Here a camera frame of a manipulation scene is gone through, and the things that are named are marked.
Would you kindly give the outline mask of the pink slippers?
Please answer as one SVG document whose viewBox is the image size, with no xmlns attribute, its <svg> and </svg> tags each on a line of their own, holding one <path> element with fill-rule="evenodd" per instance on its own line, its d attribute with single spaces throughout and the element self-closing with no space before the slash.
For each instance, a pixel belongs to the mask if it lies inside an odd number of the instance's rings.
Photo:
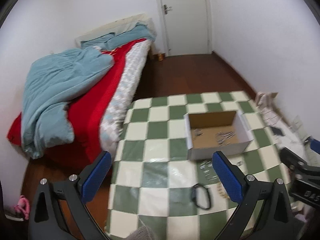
<svg viewBox="0 0 320 240">
<path fill-rule="evenodd" d="M 21 195 L 18 203 L 14 206 L 14 210 L 17 214 L 23 215 L 24 220 L 28 220 L 30 216 L 29 200 L 24 195 Z"/>
</svg>

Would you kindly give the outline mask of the black smartphone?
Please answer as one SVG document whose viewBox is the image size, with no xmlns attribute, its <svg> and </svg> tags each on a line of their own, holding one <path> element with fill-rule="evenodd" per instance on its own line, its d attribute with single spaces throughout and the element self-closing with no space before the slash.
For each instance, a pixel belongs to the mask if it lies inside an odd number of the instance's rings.
<svg viewBox="0 0 320 240">
<path fill-rule="evenodd" d="M 280 128 L 270 126 L 270 129 L 271 129 L 272 133 L 276 136 L 280 136 L 280 137 L 285 136 L 284 132 Z"/>
</svg>

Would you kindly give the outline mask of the red bed sheet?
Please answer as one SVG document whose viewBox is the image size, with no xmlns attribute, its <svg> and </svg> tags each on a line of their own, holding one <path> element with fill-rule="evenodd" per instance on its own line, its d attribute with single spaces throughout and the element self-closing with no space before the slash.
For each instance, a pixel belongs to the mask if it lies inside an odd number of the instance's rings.
<svg viewBox="0 0 320 240">
<path fill-rule="evenodd" d="M 113 56 L 114 65 L 96 85 L 85 94 L 69 102 L 67 118 L 73 126 L 74 141 L 48 148 L 42 157 L 49 159 L 56 165 L 75 170 L 93 163 L 94 159 L 103 150 L 100 146 L 99 127 L 124 70 L 122 55 L 127 53 L 135 43 L 136 40 L 131 41 L 112 51 L 93 47 L 103 54 Z M 11 144 L 20 147 L 22 150 L 21 120 L 22 112 L 13 121 L 7 133 L 7 139 Z"/>
</svg>

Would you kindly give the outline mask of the white cardboard box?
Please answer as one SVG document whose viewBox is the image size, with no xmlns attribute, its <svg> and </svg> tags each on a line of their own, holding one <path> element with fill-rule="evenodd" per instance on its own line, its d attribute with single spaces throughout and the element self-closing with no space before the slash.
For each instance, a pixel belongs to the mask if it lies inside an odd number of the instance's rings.
<svg viewBox="0 0 320 240">
<path fill-rule="evenodd" d="M 184 115 L 188 160 L 210 159 L 216 151 L 226 156 L 241 154 L 253 141 L 242 111 Z"/>
</svg>

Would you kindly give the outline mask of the checkered grey white mattress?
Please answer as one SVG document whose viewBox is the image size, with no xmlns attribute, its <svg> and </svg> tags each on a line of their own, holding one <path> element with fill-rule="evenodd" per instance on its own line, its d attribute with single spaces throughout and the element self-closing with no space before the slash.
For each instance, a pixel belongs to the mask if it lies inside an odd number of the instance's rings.
<svg viewBox="0 0 320 240">
<path fill-rule="evenodd" d="M 136 92 L 151 48 L 151 40 L 140 39 L 122 55 L 124 70 L 99 127 L 100 146 L 115 157 L 126 112 Z"/>
</svg>

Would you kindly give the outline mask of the teal blue duvet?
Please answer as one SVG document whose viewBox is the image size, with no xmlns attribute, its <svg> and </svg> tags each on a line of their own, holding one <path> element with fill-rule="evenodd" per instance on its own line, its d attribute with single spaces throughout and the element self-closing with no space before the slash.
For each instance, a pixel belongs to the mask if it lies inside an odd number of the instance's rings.
<svg viewBox="0 0 320 240">
<path fill-rule="evenodd" d="M 21 147 L 32 159 L 74 141 L 67 118 L 70 101 L 96 85 L 114 65 L 113 56 L 93 47 L 73 48 L 36 60 L 24 86 Z"/>
</svg>

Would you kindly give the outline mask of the small orange bottle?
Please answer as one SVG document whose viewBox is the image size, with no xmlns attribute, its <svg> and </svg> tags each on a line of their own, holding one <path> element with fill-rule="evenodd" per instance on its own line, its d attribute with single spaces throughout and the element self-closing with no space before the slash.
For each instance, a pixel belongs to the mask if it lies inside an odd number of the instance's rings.
<svg viewBox="0 0 320 240">
<path fill-rule="evenodd" d="M 162 53 L 159 53 L 159 54 L 158 54 L 158 60 L 159 60 L 159 61 L 163 61 L 163 59 L 164 59 L 163 54 L 162 54 Z"/>
</svg>

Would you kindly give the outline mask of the white door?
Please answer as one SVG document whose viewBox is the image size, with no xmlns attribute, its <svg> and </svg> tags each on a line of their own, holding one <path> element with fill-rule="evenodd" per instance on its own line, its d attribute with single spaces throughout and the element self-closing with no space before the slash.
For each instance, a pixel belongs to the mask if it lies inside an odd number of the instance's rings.
<svg viewBox="0 0 320 240">
<path fill-rule="evenodd" d="M 167 56 L 211 53 L 209 0 L 157 0 Z"/>
</svg>

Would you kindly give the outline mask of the teal pillow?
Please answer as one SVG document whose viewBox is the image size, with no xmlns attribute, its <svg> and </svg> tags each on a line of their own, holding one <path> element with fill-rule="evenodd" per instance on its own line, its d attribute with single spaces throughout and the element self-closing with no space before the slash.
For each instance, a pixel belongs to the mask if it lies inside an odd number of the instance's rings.
<svg viewBox="0 0 320 240">
<path fill-rule="evenodd" d="M 109 33 L 93 40 L 82 41 L 80 48 L 97 47 L 100 50 L 112 51 L 131 41 L 143 38 L 153 42 L 156 39 L 156 36 L 153 36 L 145 25 L 137 24 L 131 31 L 119 35 Z"/>
</svg>

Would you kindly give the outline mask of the beige headboard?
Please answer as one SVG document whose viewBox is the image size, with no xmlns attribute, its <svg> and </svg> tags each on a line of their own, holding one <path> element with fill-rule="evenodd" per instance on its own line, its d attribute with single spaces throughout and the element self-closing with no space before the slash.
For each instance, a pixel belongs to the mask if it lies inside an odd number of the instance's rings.
<svg viewBox="0 0 320 240">
<path fill-rule="evenodd" d="M 131 31 L 137 24 L 145 25 L 153 36 L 157 36 L 154 22 L 147 14 L 138 14 L 127 18 L 122 18 L 111 23 L 107 23 L 75 39 L 75 45 L 80 48 L 82 41 L 89 41 L 109 33 L 116 35 Z"/>
</svg>

